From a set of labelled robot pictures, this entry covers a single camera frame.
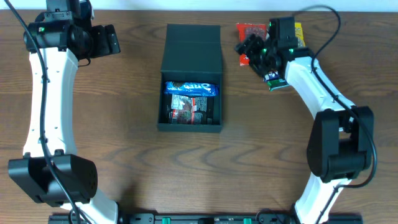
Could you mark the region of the yellow candy bag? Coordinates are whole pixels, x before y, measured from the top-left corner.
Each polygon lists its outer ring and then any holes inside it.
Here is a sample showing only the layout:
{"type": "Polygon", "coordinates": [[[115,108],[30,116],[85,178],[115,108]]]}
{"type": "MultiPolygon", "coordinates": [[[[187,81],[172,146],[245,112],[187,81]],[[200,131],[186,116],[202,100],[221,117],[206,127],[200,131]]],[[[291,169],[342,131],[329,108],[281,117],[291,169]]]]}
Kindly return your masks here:
{"type": "Polygon", "coordinates": [[[304,36],[303,36],[302,24],[300,22],[295,23],[295,36],[296,36],[296,38],[298,38],[298,47],[304,48],[305,41],[304,41],[304,36]]]}

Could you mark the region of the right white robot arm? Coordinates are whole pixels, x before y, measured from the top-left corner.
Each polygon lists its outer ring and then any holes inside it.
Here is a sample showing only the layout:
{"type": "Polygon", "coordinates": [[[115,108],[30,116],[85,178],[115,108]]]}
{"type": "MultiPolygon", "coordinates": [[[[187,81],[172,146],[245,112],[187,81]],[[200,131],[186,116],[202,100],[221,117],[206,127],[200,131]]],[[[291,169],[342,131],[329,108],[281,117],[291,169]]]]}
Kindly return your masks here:
{"type": "Polygon", "coordinates": [[[375,172],[374,115],[344,97],[321,69],[317,53],[303,44],[294,17],[269,21],[267,29],[245,32],[236,52],[271,90],[291,86],[313,117],[307,146],[310,177],[289,214],[262,210],[259,223],[362,223],[360,215],[331,214],[343,189],[356,187],[364,170],[375,172]]]}

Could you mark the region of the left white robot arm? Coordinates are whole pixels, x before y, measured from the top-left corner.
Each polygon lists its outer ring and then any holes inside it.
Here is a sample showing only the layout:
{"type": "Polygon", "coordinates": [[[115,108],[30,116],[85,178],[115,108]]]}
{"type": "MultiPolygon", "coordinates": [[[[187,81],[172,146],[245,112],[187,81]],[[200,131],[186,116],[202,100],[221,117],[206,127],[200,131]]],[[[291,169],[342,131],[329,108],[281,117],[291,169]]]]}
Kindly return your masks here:
{"type": "Polygon", "coordinates": [[[112,25],[94,26],[89,1],[47,1],[23,24],[32,70],[30,126],[10,178],[35,202],[68,210],[68,223],[117,223],[118,204],[98,189],[95,164],[80,157],[73,135],[73,86],[80,61],[118,54],[112,25]]]}

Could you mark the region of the blue Oreo cookie pack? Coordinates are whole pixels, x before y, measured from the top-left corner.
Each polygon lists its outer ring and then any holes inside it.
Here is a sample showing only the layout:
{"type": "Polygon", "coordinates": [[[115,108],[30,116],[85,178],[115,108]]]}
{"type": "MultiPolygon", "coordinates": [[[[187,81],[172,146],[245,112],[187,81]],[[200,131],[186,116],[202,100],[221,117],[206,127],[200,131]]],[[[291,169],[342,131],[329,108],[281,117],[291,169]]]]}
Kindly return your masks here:
{"type": "Polygon", "coordinates": [[[165,94],[183,96],[218,96],[218,85],[197,82],[166,82],[165,94]]]}

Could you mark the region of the black gift box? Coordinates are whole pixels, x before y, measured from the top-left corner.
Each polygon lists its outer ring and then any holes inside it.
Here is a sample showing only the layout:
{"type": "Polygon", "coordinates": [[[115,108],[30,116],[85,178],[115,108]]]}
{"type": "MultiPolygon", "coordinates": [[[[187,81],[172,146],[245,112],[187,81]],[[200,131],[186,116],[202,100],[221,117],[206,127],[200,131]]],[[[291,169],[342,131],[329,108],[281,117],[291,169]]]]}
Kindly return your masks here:
{"type": "Polygon", "coordinates": [[[223,56],[219,25],[168,24],[160,75],[159,131],[218,133],[222,130],[223,56]],[[166,82],[216,85],[218,95],[208,100],[210,117],[202,124],[172,124],[167,110],[172,97],[164,93],[166,82]]]}

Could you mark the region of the red Hacks candy bag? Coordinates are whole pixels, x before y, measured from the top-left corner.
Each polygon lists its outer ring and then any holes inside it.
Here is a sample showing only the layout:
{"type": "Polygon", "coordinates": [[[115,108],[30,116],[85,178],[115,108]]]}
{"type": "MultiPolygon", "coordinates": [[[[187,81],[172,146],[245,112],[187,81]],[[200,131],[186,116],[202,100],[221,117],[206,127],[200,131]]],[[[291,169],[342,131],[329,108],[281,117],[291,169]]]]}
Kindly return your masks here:
{"type": "MultiPolygon", "coordinates": [[[[239,33],[239,43],[235,46],[235,51],[238,52],[239,45],[242,44],[247,37],[254,34],[256,37],[260,37],[265,41],[268,37],[267,25],[265,24],[248,24],[248,23],[237,23],[236,28],[239,33]]],[[[263,47],[260,46],[258,53],[263,51],[263,47]]],[[[239,65],[246,66],[249,65],[249,58],[245,54],[239,54],[239,65]]]]}

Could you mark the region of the Haribo gummy candy bag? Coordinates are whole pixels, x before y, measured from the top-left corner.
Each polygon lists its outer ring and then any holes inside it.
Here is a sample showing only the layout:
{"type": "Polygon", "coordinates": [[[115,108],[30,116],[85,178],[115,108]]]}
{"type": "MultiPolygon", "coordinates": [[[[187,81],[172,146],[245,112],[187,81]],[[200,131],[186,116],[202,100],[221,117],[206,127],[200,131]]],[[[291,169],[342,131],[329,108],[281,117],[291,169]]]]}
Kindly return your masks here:
{"type": "Polygon", "coordinates": [[[166,106],[169,124],[213,124],[214,98],[172,95],[166,106]]]}

